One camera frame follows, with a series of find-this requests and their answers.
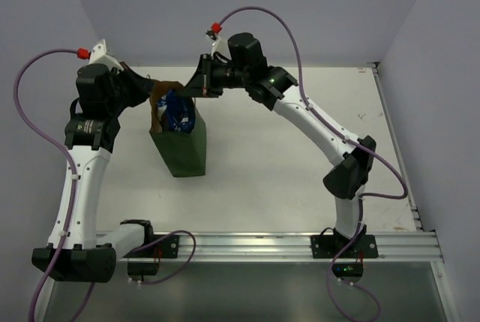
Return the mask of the blue snack packet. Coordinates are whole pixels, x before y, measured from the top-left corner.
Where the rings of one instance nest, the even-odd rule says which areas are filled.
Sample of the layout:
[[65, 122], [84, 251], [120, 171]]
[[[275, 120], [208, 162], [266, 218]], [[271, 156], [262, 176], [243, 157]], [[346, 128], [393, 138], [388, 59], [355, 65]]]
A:
[[156, 102], [156, 117], [162, 131], [189, 134], [196, 122], [195, 104], [170, 89]]

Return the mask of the green paper bag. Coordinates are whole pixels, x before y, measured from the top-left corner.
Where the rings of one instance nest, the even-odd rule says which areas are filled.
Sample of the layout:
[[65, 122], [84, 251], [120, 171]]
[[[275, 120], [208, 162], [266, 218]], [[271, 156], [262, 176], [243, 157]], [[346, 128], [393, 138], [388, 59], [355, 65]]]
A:
[[169, 172], [175, 178], [189, 178], [206, 174], [206, 123], [196, 108], [196, 122], [189, 134], [162, 131], [156, 117], [156, 102], [170, 89], [179, 93], [183, 85], [177, 81], [154, 80], [149, 98], [151, 124], [149, 133]]

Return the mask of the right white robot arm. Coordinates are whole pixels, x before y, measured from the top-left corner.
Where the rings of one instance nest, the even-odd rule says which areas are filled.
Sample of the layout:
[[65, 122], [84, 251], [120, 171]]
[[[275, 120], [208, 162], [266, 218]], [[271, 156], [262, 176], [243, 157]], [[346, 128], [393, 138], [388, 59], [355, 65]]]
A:
[[322, 182], [335, 198], [335, 236], [345, 243], [364, 233], [359, 195], [373, 164], [365, 148], [375, 148], [375, 140], [348, 133], [339, 136], [341, 126], [329, 116], [319, 121], [319, 107], [302, 96], [294, 76], [268, 64], [260, 42], [251, 33], [238, 33], [224, 40], [215, 32], [207, 32], [206, 38], [211, 42], [211, 52], [200, 56], [181, 96], [218, 98], [224, 89], [243, 89], [253, 101], [292, 123], [332, 165]]

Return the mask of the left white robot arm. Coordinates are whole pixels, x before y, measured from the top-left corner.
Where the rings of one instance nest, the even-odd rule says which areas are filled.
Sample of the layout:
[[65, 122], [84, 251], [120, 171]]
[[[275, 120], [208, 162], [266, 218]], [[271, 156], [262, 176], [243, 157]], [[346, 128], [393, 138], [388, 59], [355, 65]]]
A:
[[93, 63], [78, 70], [78, 97], [64, 129], [67, 170], [57, 221], [46, 246], [36, 248], [31, 257], [53, 280], [106, 283], [119, 260], [153, 242], [151, 222], [141, 219], [122, 221], [113, 232], [97, 237], [101, 186], [120, 130], [119, 117], [146, 101], [152, 88], [152, 80], [124, 62], [116, 67]]

